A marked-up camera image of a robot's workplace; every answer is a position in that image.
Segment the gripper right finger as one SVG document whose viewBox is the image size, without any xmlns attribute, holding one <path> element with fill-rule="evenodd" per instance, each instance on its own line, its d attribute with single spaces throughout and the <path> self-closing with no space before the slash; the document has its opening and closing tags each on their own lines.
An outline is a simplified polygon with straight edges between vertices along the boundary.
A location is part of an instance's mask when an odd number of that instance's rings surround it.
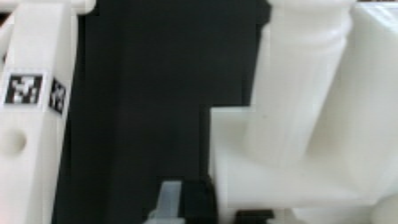
<svg viewBox="0 0 398 224">
<path fill-rule="evenodd" d="M 234 215 L 234 224 L 268 224 L 271 219 L 269 210 L 239 210 Z"/>
</svg>

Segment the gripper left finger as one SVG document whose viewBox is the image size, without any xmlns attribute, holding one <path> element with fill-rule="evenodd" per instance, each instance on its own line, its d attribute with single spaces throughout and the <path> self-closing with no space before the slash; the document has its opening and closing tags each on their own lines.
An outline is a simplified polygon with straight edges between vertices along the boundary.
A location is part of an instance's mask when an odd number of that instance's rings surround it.
<svg viewBox="0 0 398 224">
<path fill-rule="evenodd" d="M 216 224 L 213 186 L 204 181 L 163 181 L 143 224 Z"/>
</svg>

